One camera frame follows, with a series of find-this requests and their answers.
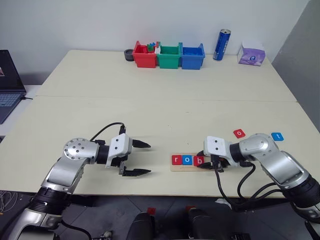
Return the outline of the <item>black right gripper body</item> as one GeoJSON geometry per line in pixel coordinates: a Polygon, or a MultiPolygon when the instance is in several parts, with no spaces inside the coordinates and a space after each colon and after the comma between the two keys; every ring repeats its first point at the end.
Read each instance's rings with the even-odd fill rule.
{"type": "Polygon", "coordinates": [[[218,173],[223,173],[225,168],[230,165],[226,159],[213,154],[210,156],[210,162],[213,166],[211,170],[217,171],[218,173]]]}

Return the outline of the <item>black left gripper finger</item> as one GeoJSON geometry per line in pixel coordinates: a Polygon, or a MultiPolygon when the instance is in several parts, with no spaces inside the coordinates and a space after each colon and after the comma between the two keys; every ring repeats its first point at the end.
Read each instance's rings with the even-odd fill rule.
{"type": "Polygon", "coordinates": [[[137,140],[137,139],[133,139],[132,140],[132,146],[134,148],[141,148],[141,149],[143,149],[143,148],[151,148],[151,145],[149,145],[148,143],[143,142],[141,140],[137,140]]]}
{"type": "Polygon", "coordinates": [[[134,168],[133,170],[124,170],[121,174],[123,177],[138,177],[144,174],[150,173],[151,170],[148,169],[141,169],[141,168],[134,168]]]}

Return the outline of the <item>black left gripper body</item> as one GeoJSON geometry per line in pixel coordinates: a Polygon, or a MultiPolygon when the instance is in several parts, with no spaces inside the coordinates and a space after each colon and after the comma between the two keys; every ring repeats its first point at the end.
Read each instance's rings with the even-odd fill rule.
{"type": "Polygon", "coordinates": [[[130,137],[114,137],[109,146],[110,166],[117,166],[121,175],[126,169],[125,161],[128,160],[133,148],[133,140],[130,137]]]}

